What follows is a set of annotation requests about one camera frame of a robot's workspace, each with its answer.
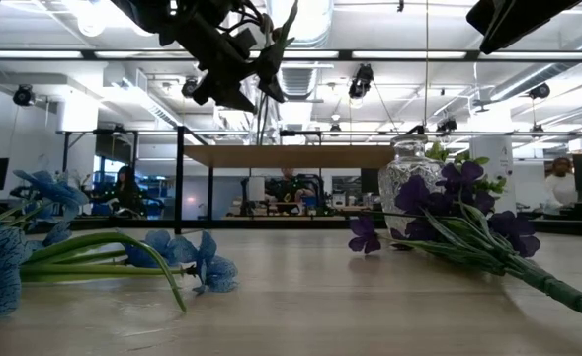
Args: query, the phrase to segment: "ceiling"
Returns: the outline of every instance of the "ceiling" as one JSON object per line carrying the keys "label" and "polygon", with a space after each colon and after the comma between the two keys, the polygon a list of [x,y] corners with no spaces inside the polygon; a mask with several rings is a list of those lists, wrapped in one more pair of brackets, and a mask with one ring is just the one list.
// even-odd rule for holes
{"label": "ceiling", "polygon": [[[3,0],[0,7],[0,48],[99,48],[149,49],[159,48],[156,36],[141,36],[125,21],[112,24],[95,37],[78,30],[77,14],[69,12],[64,1]],[[266,11],[264,0],[253,1]],[[402,13],[396,12],[397,1],[335,0],[331,28],[322,49],[477,49],[482,36],[464,16],[475,0],[429,0],[428,26],[423,0],[406,0]],[[296,24],[309,26],[309,23]],[[582,3],[554,18],[532,34],[506,50],[574,50],[582,46]],[[179,48],[170,44],[168,48]],[[156,119],[134,98],[116,95],[104,79],[107,62],[37,62],[0,61],[0,85],[3,78],[24,73],[63,74],[89,88],[105,105],[100,110],[101,122],[122,123],[129,128],[153,130]],[[508,84],[543,68],[544,64],[517,62],[388,62],[370,61],[374,85],[364,98],[361,108],[351,108],[347,90],[359,63],[327,60],[318,69],[316,89],[309,102],[285,103],[281,125],[299,123],[304,130],[329,130],[338,115],[343,131],[406,131],[426,122],[430,130],[444,113],[439,112],[462,98],[463,104],[446,113],[456,118],[458,129],[468,128],[468,122],[479,115],[472,100],[482,90]],[[214,104],[199,106],[180,93],[187,77],[200,77],[192,62],[126,61],[117,63],[123,72],[134,77],[140,70],[148,79],[148,92],[167,111],[195,130],[224,130],[213,118]],[[574,114],[582,108],[582,64],[548,79],[550,96],[532,102],[521,95],[488,106],[493,111],[509,111],[514,130],[528,130],[533,121],[551,120],[563,114]],[[582,129],[582,115],[557,122],[549,131]],[[377,142],[380,136],[329,136],[326,141]],[[172,138],[164,143],[173,144]],[[530,142],[530,137],[516,141]],[[565,143],[567,137],[550,142]],[[152,141],[159,142],[159,136]]]}

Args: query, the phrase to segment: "glass vase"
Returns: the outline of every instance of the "glass vase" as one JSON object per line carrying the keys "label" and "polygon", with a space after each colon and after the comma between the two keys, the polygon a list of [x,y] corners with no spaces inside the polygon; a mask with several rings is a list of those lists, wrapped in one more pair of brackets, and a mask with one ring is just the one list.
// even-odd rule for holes
{"label": "glass vase", "polygon": [[[427,137],[422,134],[401,135],[394,138],[391,144],[395,158],[378,172],[380,201],[385,213],[404,212],[396,208],[396,196],[400,186],[412,175],[421,176],[431,192],[440,191],[436,182],[440,180],[443,162],[425,157]],[[404,235],[411,218],[385,217],[388,228],[394,228]]]}

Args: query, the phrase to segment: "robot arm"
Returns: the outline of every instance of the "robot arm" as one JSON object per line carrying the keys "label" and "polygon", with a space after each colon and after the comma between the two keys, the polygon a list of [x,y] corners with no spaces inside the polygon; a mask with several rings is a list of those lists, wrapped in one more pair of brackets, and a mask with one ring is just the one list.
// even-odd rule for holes
{"label": "robot arm", "polygon": [[[170,8],[170,0],[112,1],[142,29],[158,34],[161,45],[176,41],[199,62],[200,70],[208,71],[192,93],[199,105],[213,98],[217,105],[255,112],[253,103],[240,92],[240,82],[253,74],[260,78],[260,90],[284,102],[277,73],[284,49],[292,42],[288,35],[297,13],[297,0],[289,19],[277,29],[269,16],[261,14],[251,0],[177,0],[176,10]],[[229,12],[241,15],[242,19],[225,29],[220,23]],[[256,44],[250,30],[245,29],[235,36],[230,34],[247,23],[257,25],[265,35],[272,34],[274,41],[261,50],[255,60],[249,60],[250,48]]]}

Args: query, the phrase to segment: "person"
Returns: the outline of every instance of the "person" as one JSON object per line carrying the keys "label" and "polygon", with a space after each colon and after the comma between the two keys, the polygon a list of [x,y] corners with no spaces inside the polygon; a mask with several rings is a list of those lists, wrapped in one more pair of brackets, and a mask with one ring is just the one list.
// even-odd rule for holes
{"label": "person", "polygon": [[282,168],[282,180],[267,183],[266,198],[270,202],[297,203],[301,197],[314,196],[314,192],[294,176],[292,168]]}
{"label": "person", "polygon": [[545,179],[547,189],[545,206],[550,210],[558,210],[576,203],[578,201],[576,180],[571,173],[569,158],[556,158],[552,163],[552,170],[552,174]]}
{"label": "person", "polygon": [[115,197],[119,201],[120,207],[143,215],[144,206],[141,201],[141,191],[134,181],[134,171],[131,167],[120,168],[115,184]]}

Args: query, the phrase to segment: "wall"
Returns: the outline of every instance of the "wall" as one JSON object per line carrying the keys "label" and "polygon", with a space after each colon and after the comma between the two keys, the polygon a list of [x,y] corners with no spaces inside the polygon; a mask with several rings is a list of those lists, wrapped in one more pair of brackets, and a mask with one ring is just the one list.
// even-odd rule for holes
{"label": "wall", "polygon": [[12,174],[23,169],[33,172],[62,168],[64,137],[55,133],[57,116],[37,108],[20,108],[12,98],[0,92],[0,158],[10,158],[5,190],[0,199],[7,199],[10,190],[20,184]]}
{"label": "wall", "polygon": [[545,173],[543,162],[515,162],[513,167],[517,203],[538,208],[545,202]]}

